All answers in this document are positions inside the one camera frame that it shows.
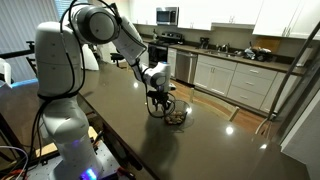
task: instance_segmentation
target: microwave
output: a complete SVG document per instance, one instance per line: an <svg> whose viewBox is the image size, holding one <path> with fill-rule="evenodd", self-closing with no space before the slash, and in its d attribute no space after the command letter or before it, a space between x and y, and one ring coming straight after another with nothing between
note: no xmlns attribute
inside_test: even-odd
<svg viewBox="0 0 320 180"><path fill-rule="evenodd" d="M157 24L158 25L178 25L178 7L158 7Z"/></svg>

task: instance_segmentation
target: kitchen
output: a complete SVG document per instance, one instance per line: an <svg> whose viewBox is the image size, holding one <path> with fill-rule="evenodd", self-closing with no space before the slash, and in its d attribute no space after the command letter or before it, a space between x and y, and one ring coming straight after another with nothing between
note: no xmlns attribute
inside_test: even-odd
<svg viewBox="0 0 320 180"><path fill-rule="evenodd" d="M191 53L195 53L194 51L197 51L195 48L199 47L199 40L201 37L209 38L209 49L215 49L215 45L217 44L221 46L229 43L231 49L234 48L235 50L242 51L250 47L249 42L252 42L252 44L255 45L261 39L265 40L263 38L266 38L276 47L275 50L272 51L272 54L277 58L273 59L272 61L275 61L278 66L276 68L277 70L271 70L278 73L279 69L283 68L283 66L285 67L279 71L279 75L280 73L285 73L284 69L287 69L294 57L298 55L305 39L315 27L316 23L320 20L320 18L314 18L320 16L319 12L316 11L316 9L318 9L317 7L320 7L320 3L316 1L284 0L262 2L249 0L245 2L215 2L201 0L197 1L197 3L188 3L188 1L183 1L183 3L181 2L182 1L151 2L132 0L129 1L129 5L127 7L130 11L128 15L138 32L142 36L145 35L144 37L152 39L154 31L158 36L161 36L163 32L176 32L183 34L185 45L189 45L194 48L189 51ZM179 7L178 25L157 25L155 11L156 7ZM283 13L283 7L286 7L286 13ZM311 45L309 46L313 49L313 54L308 56L310 59L315 56L316 50L319 47L319 37L320 33L318 32L315 37L316 40L312 41ZM172 59L176 57L175 53L177 50L179 49L169 47L168 61L170 61L170 58ZM149 55L143 55L141 57L141 62L147 64L148 57ZM270 62L254 62L260 65L261 63L271 64ZM303 72L306 69L305 67L297 67L295 70L302 69L301 72ZM273 78L269 80L273 81L275 84L278 83L278 85L268 86L269 88L273 87L275 91L277 88L274 87L279 87L279 81L281 82L281 80L279 80L279 76L277 75L278 74L273 75ZM301 76L302 74L296 74L296 76L292 77L300 78ZM295 80L292 78L289 79L289 81L295 82ZM266 97L270 97L270 93L264 94L264 98ZM246 107L251 110L258 109L259 112L267 113L266 110L264 111L261 109L261 105L263 103L269 103L270 107L272 101L267 102L262 100L261 104L257 105L257 107L253 109L250 108L252 106Z"/></svg>

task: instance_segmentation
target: dark countertop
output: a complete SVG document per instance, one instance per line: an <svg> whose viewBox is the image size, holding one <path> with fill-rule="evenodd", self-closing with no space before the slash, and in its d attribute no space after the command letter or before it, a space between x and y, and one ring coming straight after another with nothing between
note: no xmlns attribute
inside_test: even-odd
<svg viewBox="0 0 320 180"><path fill-rule="evenodd" d="M146 43L149 43L152 41L152 39L150 39L150 38L142 38L142 39ZM174 49L178 49L178 50L189 51L192 53L201 54L201 55L205 55L205 56L224 59L227 61L232 61L232 62L243 63L243 64L252 65L252 66L256 66L256 67L266 68L266 69L279 71L279 72L283 72L283 73L286 73L290 67L290 65L283 64L283 63L259 62L259 61L244 59L241 57L223 57L223 56L219 56L219 55L209 54L209 53L206 53L206 51L208 51L209 49L196 49L196 47L189 46L189 45L171 45L169 47L174 48ZM305 71L306 71L306 68L304 68L304 67L295 67L292 74L297 75L297 76L302 76Z"/></svg>
<svg viewBox="0 0 320 180"><path fill-rule="evenodd" d="M151 117L144 86L132 73L102 64L86 76L81 95L159 179L309 179L306 166L278 145L196 105L180 127Z"/></svg>

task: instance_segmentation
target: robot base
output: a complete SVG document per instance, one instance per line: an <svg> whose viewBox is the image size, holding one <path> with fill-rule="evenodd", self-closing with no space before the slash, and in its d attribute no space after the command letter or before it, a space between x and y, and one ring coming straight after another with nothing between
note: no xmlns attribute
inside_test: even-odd
<svg viewBox="0 0 320 180"><path fill-rule="evenodd" d="M99 149L97 150L97 158L101 162L103 170L100 176L97 177L96 179L98 178L100 179L102 177L106 177L116 173L118 167L120 166L116 161L115 157L111 154L107 146L102 141L100 141L98 147ZM43 165L43 166L39 165L37 168L30 171L28 179L32 179L32 180L77 179L78 180L81 174L79 174L78 177L76 178L71 177L72 172L66 172L66 169L63 167L63 163L61 162L61 160L62 158L58 156L56 158L50 159L47 165Z"/></svg>

